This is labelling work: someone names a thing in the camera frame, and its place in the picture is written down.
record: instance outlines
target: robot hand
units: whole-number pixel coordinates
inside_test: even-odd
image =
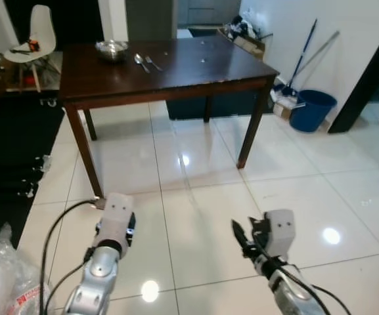
[[[296,236],[294,215],[290,210],[274,210],[263,220],[249,218],[253,241],[244,235],[239,223],[232,220],[233,233],[243,256],[250,258],[260,276],[265,276],[275,301],[284,315],[329,314],[312,285],[301,276],[293,264],[288,264],[287,252]]]
[[[96,226],[94,253],[83,271],[81,283],[72,291],[63,314],[104,315],[114,289],[118,262],[131,246],[135,229],[132,197],[110,194],[96,203],[104,209]]]

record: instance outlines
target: fork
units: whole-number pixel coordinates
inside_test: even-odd
[[[163,71],[163,69],[161,69],[161,67],[157,66],[149,56],[145,57],[145,61],[147,61],[148,64],[152,64],[154,67],[156,67],[156,69],[158,71]]]

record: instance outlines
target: metal bowl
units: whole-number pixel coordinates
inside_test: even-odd
[[[99,41],[96,43],[96,50],[99,56],[109,62],[125,61],[128,44],[125,41]]]

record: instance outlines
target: black cable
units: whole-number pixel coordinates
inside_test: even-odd
[[[329,292],[328,290],[324,289],[323,287],[318,287],[317,285],[312,285],[312,287],[314,287],[316,290],[322,291],[323,293],[326,293],[327,295],[332,297],[335,301],[337,301],[342,306],[342,308],[345,310],[345,312],[348,315],[351,315],[351,312],[348,310],[347,306],[335,294],[333,294],[332,292]]]
[[[94,204],[95,200],[94,199],[89,199],[89,200],[83,200],[75,205],[72,205],[71,207],[67,208],[64,212],[61,213],[61,215],[56,219],[56,221],[52,224],[51,228],[49,229],[48,234],[46,235],[45,239],[45,245],[43,246],[43,252],[42,252],[42,265],[40,269],[40,288],[39,288],[39,315],[43,315],[43,285],[45,283],[45,268],[46,268],[46,256],[47,256],[47,247],[49,245],[49,241],[51,240],[51,236],[53,231],[55,230],[56,226],[58,223],[62,220],[62,218],[68,214],[71,210],[75,209],[76,207],[80,205],[84,205],[86,203]]]
[[[310,287],[308,287],[307,285],[305,285],[301,280],[299,280],[297,277],[293,276],[287,270],[281,268],[281,266],[279,266],[277,263],[275,263],[275,261],[273,260],[273,258],[268,254],[268,252],[266,250],[264,250],[264,248],[262,248],[262,246],[257,241],[255,241],[255,243],[256,243],[257,247],[259,248],[259,250],[262,252],[262,254],[265,256],[265,258],[268,259],[268,261],[271,264],[273,264],[276,269],[280,270],[290,280],[292,280],[294,283],[300,285],[303,289],[305,289],[308,292],[308,294],[310,294],[312,296],[312,298],[314,298],[317,301],[317,303],[319,304],[319,306],[323,309],[324,313],[326,315],[331,315],[331,313],[329,313],[329,310],[326,308],[325,304],[318,297],[318,295],[315,292],[313,292],[313,290]]]
[[[48,297],[48,299],[46,301],[44,315],[47,315],[47,308],[49,307],[49,302],[51,302],[51,299],[52,299],[53,295],[55,294],[55,291],[60,287],[60,285],[68,277],[72,276],[72,274],[74,274],[74,272],[77,272],[82,266],[84,266],[90,260],[91,256],[93,256],[94,252],[95,252],[95,247],[89,247],[89,248],[87,248],[87,250],[85,251],[85,254],[84,254],[83,262],[80,265],[76,266],[73,270],[71,270],[65,276],[63,276],[62,279],[59,280],[58,283],[53,287],[53,290],[52,290],[51,294],[49,295],[49,297]]]
[[[85,262],[79,264],[78,266],[76,266],[73,270],[71,270],[69,273],[67,273],[65,276],[62,277],[61,280],[59,280],[59,282],[53,287],[53,290],[51,292],[51,294],[49,295],[47,301],[46,301],[46,305],[45,305],[45,312],[44,312],[44,315],[47,315],[47,308],[49,307],[49,303],[51,302],[51,299],[53,297],[53,295],[55,294],[55,291],[59,288],[59,286],[70,276],[72,276],[72,274],[74,274],[75,272],[77,272],[78,270],[81,269],[82,266],[84,266]]]

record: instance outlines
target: spoon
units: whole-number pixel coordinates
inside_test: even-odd
[[[144,71],[146,73],[150,73],[150,70],[148,70],[147,67],[144,65],[144,59],[139,54],[135,54],[134,61],[136,64],[140,64],[144,68]]]

